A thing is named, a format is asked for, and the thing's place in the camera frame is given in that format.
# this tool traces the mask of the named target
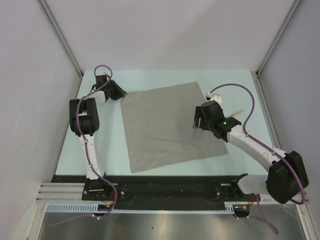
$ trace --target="gray cloth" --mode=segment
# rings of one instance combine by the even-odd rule
[[[131,172],[227,154],[212,132],[193,128],[204,102],[197,82],[129,92],[121,110]]]

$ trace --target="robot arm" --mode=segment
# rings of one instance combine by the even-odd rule
[[[292,172],[277,155],[283,157],[294,169],[303,188],[309,185],[308,177],[302,157],[295,151],[286,153],[261,140],[263,145],[272,149],[268,151],[264,146],[245,134],[240,121],[233,117],[225,118],[217,96],[207,97],[207,102],[195,109],[193,128],[211,131],[218,139],[223,139],[245,151],[268,172],[268,176],[246,175],[238,182],[239,188],[245,194],[270,194],[281,204],[286,203],[300,192],[300,188]]]
[[[100,88],[108,80],[107,75],[97,75],[95,77],[96,84],[92,86],[96,89]],[[90,159],[90,163],[86,160],[86,178],[90,180],[97,180],[99,174],[100,176],[105,175],[105,168],[103,162],[98,161],[98,152],[96,148],[96,139],[97,133],[100,127],[99,115],[97,106],[106,102],[109,98],[112,100],[118,100],[122,98],[126,91],[118,86],[114,80],[110,80],[109,83],[101,88],[99,91],[94,91],[93,94],[89,95],[87,99],[83,100],[80,104],[79,109],[79,124],[80,128],[85,136],[85,139],[81,136],[76,121],[77,105],[79,99],[72,99],[69,102],[69,114],[70,114],[70,128],[75,135],[78,136],[82,149],[84,151],[84,156],[88,154],[87,159]]]

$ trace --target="white cable carrier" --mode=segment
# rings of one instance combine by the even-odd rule
[[[108,210],[98,210],[99,205],[108,205],[101,203],[50,203],[47,208],[47,213],[88,213],[88,214],[104,214]],[[178,210],[125,210],[114,209],[111,213],[123,214],[234,214],[232,204],[225,204],[225,210],[195,210],[195,211],[178,211]]]

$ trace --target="light blue table surface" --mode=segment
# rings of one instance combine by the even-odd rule
[[[247,124],[247,129],[267,143],[271,143],[266,121],[258,99],[256,88],[249,70],[119,70],[113,72],[113,79],[127,92],[150,90],[197,81],[203,95],[213,88],[237,83],[249,88],[255,98],[255,110]],[[86,71],[79,89],[78,98],[87,94],[95,84],[93,71]],[[215,93],[222,97],[225,116],[243,109],[236,118],[242,123],[250,112],[252,102],[242,88],[226,86]],[[167,165],[143,172],[131,173],[126,136],[122,121],[121,100],[98,106],[100,129],[97,133],[99,160],[104,161],[107,175],[147,175],[147,176],[218,176],[266,175],[267,172],[253,158],[237,147],[226,143],[228,154],[207,159],[192,160]],[[78,137],[67,130],[56,175],[85,175],[86,159]]]

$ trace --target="white enclosure wall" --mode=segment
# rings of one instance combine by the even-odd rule
[[[306,189],[320,220],[320,1],[302,1],[261,75],[283,148],[299,152]]]
[[[36,0],[0,2],[0,239],[53,173],[80,77]]]
[[[257,70],[294,0],[47,0],[81,69]]]

